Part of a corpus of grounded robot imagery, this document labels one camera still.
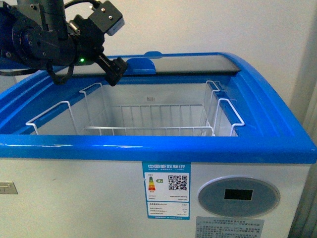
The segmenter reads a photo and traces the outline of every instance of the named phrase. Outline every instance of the wire basket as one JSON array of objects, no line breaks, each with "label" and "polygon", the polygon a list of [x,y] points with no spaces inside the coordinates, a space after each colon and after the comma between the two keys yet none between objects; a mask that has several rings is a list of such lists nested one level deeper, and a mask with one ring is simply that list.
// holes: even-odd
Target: wire basket
[{"label": "wire basket", "polygon": [[[245,123],[231,101],[219,97],[219,93],[223,94],[223,91],[218,84],[215,81],[205,83],[205,92],[200,92],[199,96],[200,103],[197,100],[193,103],[165,100],[163,104],[158,104],[154,97],[148,97],[146,104],[134,102],[131,105],[116,105],[111,98],[106,98],[107,86],[95,83],[79,91],[84,94],[81,102],[71,106],[68,101],[61,101],[29,120],[26,125],[32,126],[35,134],[236,136],[235,128],[244,126]],[[96,92],[87,93],[96,86],[99,86]],[[37,128],[38,119],[62,104],[67,105],[68,112],[65,111],[56,119]],[[230,120],[227,116],[229,114],[234,115],[235,119]],[[63,123],[69,121],[68,126],[58,129],[58,120]],[[43,132],[40,131],[42,127],[46,128]]]}]

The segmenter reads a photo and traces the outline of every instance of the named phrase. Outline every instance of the circular control panel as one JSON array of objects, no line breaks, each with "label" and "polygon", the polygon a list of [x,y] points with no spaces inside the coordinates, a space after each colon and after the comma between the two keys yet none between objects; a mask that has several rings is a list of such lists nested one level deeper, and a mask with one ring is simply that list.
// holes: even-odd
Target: circular control panel
[{"label": "circular control panel", "polygon": [[205,184],[198,201],[207,211],[225,217],[253,217],[268,212],[279,202],[272,185],[253,178],[221,178]]}]

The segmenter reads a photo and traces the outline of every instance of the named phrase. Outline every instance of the black robotic arm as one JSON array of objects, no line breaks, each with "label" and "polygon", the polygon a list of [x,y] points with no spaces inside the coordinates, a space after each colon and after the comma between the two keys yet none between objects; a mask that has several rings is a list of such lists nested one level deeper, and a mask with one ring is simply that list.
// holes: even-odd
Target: black robotic arm
[{"label": "black robotic arm", "polygon": [[[93,4],[87,19],[77,15],[66,22],[65,8],[81,2]],[[16,6],[0,1],[1,60],[25,65],[28,70],[2,75],[17,75],[46,70],[55,84],[64,84],[76,65],[96,62],[105,72],[106,81],[114,86],[127,69],[127,63],[104,54],[104,34],[115,34],[123,25],[120,11],[109,1],[18,0]],[[64,77],[55,75],[53,66],[68,66]]]}]

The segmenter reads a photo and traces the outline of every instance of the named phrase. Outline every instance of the black cable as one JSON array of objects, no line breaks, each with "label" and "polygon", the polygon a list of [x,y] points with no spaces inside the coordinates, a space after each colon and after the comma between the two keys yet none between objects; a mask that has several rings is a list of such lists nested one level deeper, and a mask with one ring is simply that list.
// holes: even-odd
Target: black cable
[{"label": "black cable", "polygon": [[25,69],[25,70],[17,70],[12,72],[0,71],[0,76],[20,76],[20,75],[35,73],[36,71],[38,71],[38,69]]},{"label": "black cable", "polygon": [[64,7],[66,9],[66,8],[68,8],[70,6],[73,6],[73,5],[76,5],[76,4],[79,4],[79,3],[83,3],[83,2],[91,3],[94,6],[94,8],[98,8],[99,5],[100,5],[100,3],[98,1],[96,1],[96,0],[73,0],[73,1],[70,1],[70,2],[66,3],[64,5]]},{"label": "black cable", "polygon": [[72,75],[73,75],[73,72],[74,72],[74,64],[71,64],[69,67],[68,67],[68,72],[67,72],[67,75],[65,76],[57,76],[55,74],[55,72],[53,71],[53,69],[48,69],[47,72],[49,73],[49,75],[51,76],[54,84],[56,85],[61,85],[61,84],[65,84],[67,80],[69,80]]}]

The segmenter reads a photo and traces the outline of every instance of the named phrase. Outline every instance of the chest freezer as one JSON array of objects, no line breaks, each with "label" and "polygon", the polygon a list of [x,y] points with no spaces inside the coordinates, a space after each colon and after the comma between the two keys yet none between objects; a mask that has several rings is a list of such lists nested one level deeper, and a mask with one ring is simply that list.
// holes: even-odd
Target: chest freezer
[{"label": "chest freezer", "polygon": [[0,94],[1,235],[286,238],[316,147],[266,80],[231,54],[123,58],[115,87],[81,67]]}]

